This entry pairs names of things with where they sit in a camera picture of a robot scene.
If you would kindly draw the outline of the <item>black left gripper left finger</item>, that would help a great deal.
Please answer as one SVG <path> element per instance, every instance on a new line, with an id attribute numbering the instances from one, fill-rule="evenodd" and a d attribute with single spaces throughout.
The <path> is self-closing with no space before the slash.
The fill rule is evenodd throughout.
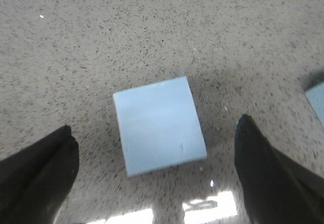
<path id="1" fill-rule="evenodd" d="M 1 160 L 1 223 L 55 223 L 78 170 L 68 125 Z"/>

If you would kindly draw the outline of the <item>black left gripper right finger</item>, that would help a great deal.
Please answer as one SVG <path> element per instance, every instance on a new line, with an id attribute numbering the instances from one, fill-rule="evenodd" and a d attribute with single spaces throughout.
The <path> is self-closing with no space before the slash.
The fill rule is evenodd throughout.
<path id="1" fill-rule="evenodd" d="M 247 114 L 234 151 L 251 223 L 323 223 L 323 178 L 271 146 Z"/>

